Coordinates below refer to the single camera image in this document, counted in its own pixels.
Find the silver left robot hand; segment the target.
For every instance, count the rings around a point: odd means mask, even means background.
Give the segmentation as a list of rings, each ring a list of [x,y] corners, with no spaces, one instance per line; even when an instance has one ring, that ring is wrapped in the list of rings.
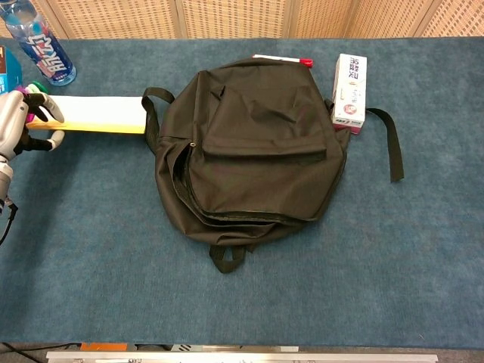
[[[51,151],[59,147],[64,140],[65,132],[54,131],[48,139],[32,138],[26,127],[29,114],[47,122],[48,117],[42,111],[46,110],[51,117],[64,122],[64,116],[59,106],[46,93],[23,93],[14,90],[1,95],[1,161],[12,161],[23,151]]]

